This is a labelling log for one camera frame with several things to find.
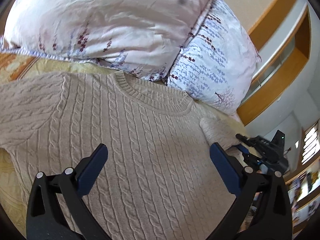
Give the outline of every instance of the bed sheet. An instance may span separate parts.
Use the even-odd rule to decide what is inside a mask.
[[[0,54],[0,84],[53,71],[99,73],[104,75],[115,72],[115,70],[91,63],[71,63],[22,55]],[[240,119],[237,121],[237,116],[227,116],[211,106],[199,103],[203,104],[208,111],[214,113],[220,119],[227,120],[229,126],[235,132],[246,135],[245,127]],[[0,202],[18,230],[25,235],[27,207],[21,201],[21,189],[13,163],[9,154],[3,149],[0,149]]]

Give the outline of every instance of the sweater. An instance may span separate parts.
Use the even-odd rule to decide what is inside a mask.
[[[60,174],[100,143],[108,160],[83,200],[113,240],[204,240],[235,199],[199,125],[214,115],[183,91],[122,71],[49,73],[1,85],[0,98],[0,147],[25,203],[37,172]]]

